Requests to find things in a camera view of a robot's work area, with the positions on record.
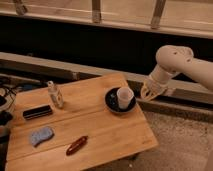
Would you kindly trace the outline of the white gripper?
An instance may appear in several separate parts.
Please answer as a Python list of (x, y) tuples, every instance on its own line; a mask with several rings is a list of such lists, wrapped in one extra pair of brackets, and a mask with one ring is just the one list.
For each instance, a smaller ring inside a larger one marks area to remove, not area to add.
[(141, 98), (150, 101), (163, 94), (168, 82), (177, 75), (176, 71), (169, 72), (161, 66), (156, 65), (149, 74), (148, 81), (143, 82), (140, 90)]

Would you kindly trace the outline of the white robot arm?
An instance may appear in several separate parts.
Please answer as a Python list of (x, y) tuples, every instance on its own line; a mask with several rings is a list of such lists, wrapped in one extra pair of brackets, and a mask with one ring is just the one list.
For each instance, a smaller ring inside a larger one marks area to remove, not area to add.
[(165, 45), (157, 50), (155, 58), (157, 64), (140, 90), (143, 100), (163, 94), (168, 82), (180, 73), (213, 91), (213, 62), (195, 58), (191, 48)]

